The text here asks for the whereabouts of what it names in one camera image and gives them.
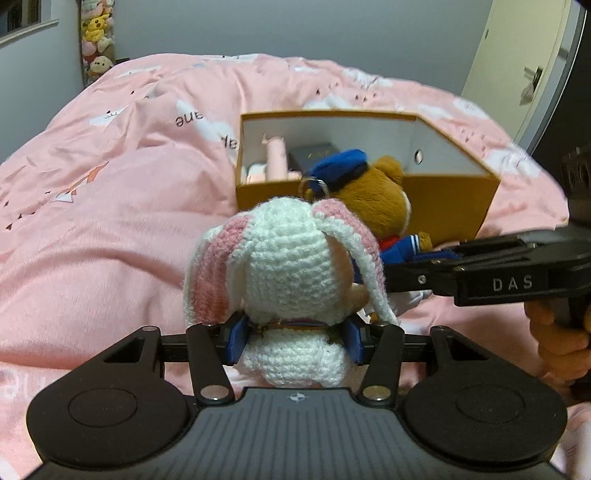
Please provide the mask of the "person right hand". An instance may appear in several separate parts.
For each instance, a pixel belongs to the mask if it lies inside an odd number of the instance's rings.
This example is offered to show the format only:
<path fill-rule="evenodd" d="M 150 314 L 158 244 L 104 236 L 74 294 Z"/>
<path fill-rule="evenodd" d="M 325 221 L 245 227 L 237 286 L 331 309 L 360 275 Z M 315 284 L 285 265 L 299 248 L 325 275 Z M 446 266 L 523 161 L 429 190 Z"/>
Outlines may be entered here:
<path fill-rule="evenodd" d="M 564 381 L 583 378 L 590 371 L 590 308 L 583 330 L 558 325 L 548 301 L 526 302 L 524 310 L 548 372 Z"/>

